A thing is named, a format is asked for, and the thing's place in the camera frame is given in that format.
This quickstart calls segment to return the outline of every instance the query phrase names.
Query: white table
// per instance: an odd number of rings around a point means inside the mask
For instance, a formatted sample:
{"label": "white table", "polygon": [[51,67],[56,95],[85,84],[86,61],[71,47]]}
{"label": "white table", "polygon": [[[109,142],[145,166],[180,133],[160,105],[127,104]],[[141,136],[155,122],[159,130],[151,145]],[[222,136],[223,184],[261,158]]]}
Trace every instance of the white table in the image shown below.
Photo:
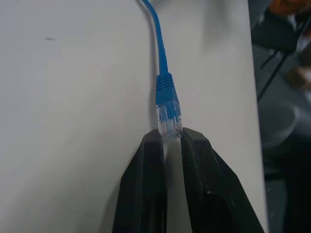
{"label": "white table", "polygon": [[[236,172],[267,230],[247,0],[155,8],[183,125]],[[108,232],[118,182],[156,124],[147,14],[135,0],[4,0],[0,30],[0,232],[96,233],[103,214]],[[176,200],[170,232],[189,232]]]}

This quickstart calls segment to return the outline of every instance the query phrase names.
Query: black chair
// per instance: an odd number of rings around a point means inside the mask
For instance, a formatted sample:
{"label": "black chair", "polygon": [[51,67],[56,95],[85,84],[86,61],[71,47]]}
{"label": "black chair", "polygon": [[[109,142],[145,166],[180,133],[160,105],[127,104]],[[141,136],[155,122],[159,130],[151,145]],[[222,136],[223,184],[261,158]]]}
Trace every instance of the black chair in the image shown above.
{"label": "black chair", "polygon": [[308,18],[297,30],[285,19],[280,16],[275,16],[269,11],[264,14],[263,22],[258,22],[251,31],[252,43],[267,49],[273,49],[275,52],[267,58],[260,68],[264,68],[278,52],[283,53],[283,56],[271,74],[264,88],[260,91],[257,102],[259,102],[267,91],[273,79],[283,66],[287,57],[296,51],[297,43],[311,21]]}

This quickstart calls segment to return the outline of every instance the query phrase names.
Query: clear plastic connector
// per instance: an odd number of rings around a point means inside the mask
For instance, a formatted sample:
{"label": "clear plastic connector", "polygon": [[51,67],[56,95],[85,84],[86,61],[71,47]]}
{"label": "clear plastic connector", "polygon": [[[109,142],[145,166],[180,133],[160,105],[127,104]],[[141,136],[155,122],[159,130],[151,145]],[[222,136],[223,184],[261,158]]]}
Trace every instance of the clear plastic connector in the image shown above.
{"label": "clear plastic connector", "polygon": [[163,142],[181,137],[183,130],[179,103],[171,100],[156,105],[157,124]]}

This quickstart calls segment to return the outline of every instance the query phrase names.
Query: blue ethernet cable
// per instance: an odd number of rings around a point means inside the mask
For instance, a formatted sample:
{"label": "blue ethernet cable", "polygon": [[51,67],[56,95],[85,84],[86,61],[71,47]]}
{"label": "blue ethernet cable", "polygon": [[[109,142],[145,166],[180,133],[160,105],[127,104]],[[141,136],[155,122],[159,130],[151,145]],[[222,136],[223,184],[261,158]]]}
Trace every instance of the blue ethernet cable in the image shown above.
{"label": "blue ethernet cable", "polygon": [[160,73],[156,77],[155,104],[158,129],[162,136],[163,142],[165,142],[181,137],[182,124],[180,106],[173,77],[168,72],[159,18],[155,9],[148,0],[142,0],[142,2],[150,11],[155,24]]}

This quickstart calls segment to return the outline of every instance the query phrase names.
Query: ethernet cable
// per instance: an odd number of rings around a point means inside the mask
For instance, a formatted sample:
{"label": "ethernet cable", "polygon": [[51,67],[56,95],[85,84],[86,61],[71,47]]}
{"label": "ethernet cable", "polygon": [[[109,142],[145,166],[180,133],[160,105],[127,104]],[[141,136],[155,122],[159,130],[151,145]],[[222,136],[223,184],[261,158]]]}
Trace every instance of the ethernet cable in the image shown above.
{"label": "ethernet cable", "polygon": [[155,9],[148,0],[142,0],[150,11],[155,24],[159,54],[159,75],[156,77],[155,104],[157,124],[163,142],[181,137],[182,124],[178,97],[173,77],[168,72],[166,54],[162,39],[161,26]]}

